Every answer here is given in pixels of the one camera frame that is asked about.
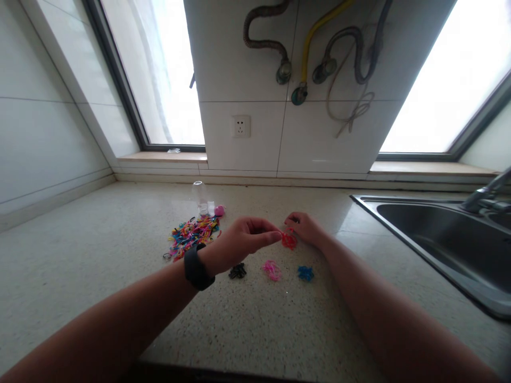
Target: window sill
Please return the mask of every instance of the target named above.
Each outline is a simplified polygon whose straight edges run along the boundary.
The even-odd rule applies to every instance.
[[[206,153],[165,153],[138,152],[117,158],[119,162],[175,162],[175,163],[208,163]]]
[[[494,177],[498,171],[465,165],[459,162],[376,161],[369,174],[411,176],[476,176]]]

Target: stainless steel sink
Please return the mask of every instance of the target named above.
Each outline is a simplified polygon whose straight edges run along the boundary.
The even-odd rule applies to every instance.
[[[489,314],[511,319],[511,218],[463,201],[351,196]]]

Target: hand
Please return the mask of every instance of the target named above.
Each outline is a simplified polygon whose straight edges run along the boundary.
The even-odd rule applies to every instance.
[[[307,213],[293,212],[291,213],[284,223],[293,228],[300,238],[312,245],[318,247],[319,244],[328,237],[328,233],[321,227],[318,221],[312,218]]]
[[[212,244],[198,251],[208,275],[229,270],[247,255],[255,253],[262,247],[269,246],[282,239],[282,231],[263,218],[238,218]]]

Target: electrical outlet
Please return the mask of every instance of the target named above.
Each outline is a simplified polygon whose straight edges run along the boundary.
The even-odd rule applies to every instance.
[[[232,137],[250,137],[250,116],[232,116],[230,120],[230,135]]]

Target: speckled countertop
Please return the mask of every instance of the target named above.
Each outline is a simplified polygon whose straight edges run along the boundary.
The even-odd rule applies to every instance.
[[[460,198],[417,193],[209,186],[240,215],[283,224],[313,214],[382,276],[449,328],[503,375],[511,325],[474,306],[418,255],[357,206],[350,194]],[[0,374],[80,312],[161,268],[167,237],[194,215],[189,185],[117,182],[0,235]],[[280,282],[260,270],[274,259]],[[383,381],[323,257],[298,243],[249,256],[247,276],[217,277],[155,340],[143,360],[322,382]],[[313,267],[308,284],[298,266]]]

